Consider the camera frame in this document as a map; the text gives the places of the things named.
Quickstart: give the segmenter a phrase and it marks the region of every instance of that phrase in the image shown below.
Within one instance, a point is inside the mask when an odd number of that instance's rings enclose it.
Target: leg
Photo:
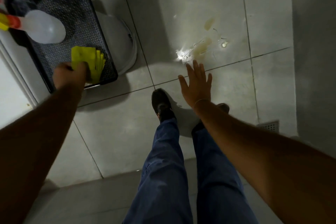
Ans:
[[[193,222],[176,118],[171,110],[158,113],[161,124],[155,132],[137,195],[124,224]]]
[[[197,219],[203,223],[258,223],[237,171],[202,123],[192,132],[197,159]]]

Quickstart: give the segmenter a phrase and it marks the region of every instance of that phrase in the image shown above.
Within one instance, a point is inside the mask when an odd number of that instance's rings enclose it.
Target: stack of yellow paper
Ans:
[[[71,66],[73,70],[77,69],[80,62],[86,62],[89,65],[91,80],[89,83],[96,84],[99,82],[102,74],[105,58],[104,54],[93,47],[75,46],[71,48]]]

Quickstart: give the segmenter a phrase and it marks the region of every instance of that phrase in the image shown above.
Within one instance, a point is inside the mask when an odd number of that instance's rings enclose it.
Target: black tray rim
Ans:
[[[6,8],[7,8],[9,14],[14,14],[14,15],[16,15],[15,10],[14,10],[13,7],[11,6],[11,2],[12,2],[12,1],[13,1],[13,0],[5,0],[5,5],[6,5]],[[93,3],[92,3],[92,0],[89,0],[89,3],[90,3],[90,6],[91,6],[91,8],[92,8],[92,10],[93,10],[94,18],[95,18],[95,20],[96,20],[96,22],[97,22],[97,24],[98,24],[99,31],[100,31],[101,35],[103,36],[104,44],[105,44],[105,46],[106,46],[106,48],[107,48],[107,50],[108,50],[107,55],[109,55],[109,58],[110,58],[110,60],[111,60],[111,62],[112,62],[113,69],[115,70],[115,77],[114,77],[114,78],[111,78],[111,79],[109,79],[109,80],[105,80],[104,82],[99,82],[99,83],[96,83],[96,84],[88,85],[88,86],[84,87],[85,89],[88,89],[88,88],[91,88],[91,87],[96,87],[96,86],[99,86],[99,85],[104,85],[104,84],[107,84],[107,83],[110,83],[110,82],[114,82],[114,81],[116,81],[116,80],[118,79],[118,71],[116,70],[115,64],[114,64],[114,62],[113,62],[113,59],[112,59],[112,56],[111,56],[111,52],[110,52],[110,50],[109,50],[109,47],[108,47],[108,45],[107,45],[105,36],[104,36],[104,34],[103,34],[102,27],[100,26],[100,23],[99,23],[97,14],[96,14],[96,12],[95,12],[95,8],[94,8]],[[10,32],[10,34],[14,37],[14,35],[18,35],[18,34],[20,34],[22,31],[17,30],[17,29],[9,29],[9,32]],[[22,34],[22,36],[23,36],[23,35],[25,36],[24,39],[22,39],[22,40],[24,41],[24,46],[23,46],[23,47],[26,47],[26,48],[27,48],[27,50],[28,50],[28,52],[29,52],[29,54],[30,54],[30,56],[31,56],[31,58],[32,58],[32,60],[33,60],[33,62],[34,62],[34,64],[35,64],[37,70],[38,70],[38,72],[40,73],[40,75],[41,75],[41,77],[42,77],[42,79],[43,79],[43,81],[44,81],[44,84],[46,85],[46,87],[47,87],[49,93],[52,94],[53,92],[55,92],[54,85],[50,82],[50,80],[49,80],[49,78],[48,78],[46,72],[44,71],[44,68],[43,68],[43,66],[42,66],[42,64],[41,64],[41,62],[40,62],[40,60],[38,59],[38,57],[37,57],[37,55],[36,55],[36,52],[35,52],[35,50],[34,50],[32,44],[30,43],[30,40],[29,40],[27,34],[24,33],[24,34]]]

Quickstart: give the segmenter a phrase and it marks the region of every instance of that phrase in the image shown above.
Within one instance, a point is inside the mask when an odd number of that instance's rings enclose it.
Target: black shoe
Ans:
[[[220,103],[217,105],[223,112],[229,114],[230,107],[225,103]],[[201,120],[199,120],[199,123],[192,129],[191,134],[194,135],[196,131],[199,131],[201,129],[205,128],[204,124]]]
[[[152,93],[152,106],[160,122],[176,118],[171,109],[170,101],[162,89],[154,90]]]

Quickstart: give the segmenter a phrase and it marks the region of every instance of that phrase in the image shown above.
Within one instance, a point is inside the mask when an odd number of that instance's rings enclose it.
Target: left arm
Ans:
[[[57,91],[35,110],[0,130],[0,223],[22,223],[63,144],[85,84],[86,66],[63,63]]]

